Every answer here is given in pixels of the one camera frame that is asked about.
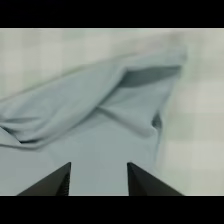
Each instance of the gray cloth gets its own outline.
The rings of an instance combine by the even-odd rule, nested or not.
[[[71,195],[127,195],[127,162],[153,172],[180,49],[94,65],[0,103],[0,193],[72,162]]]

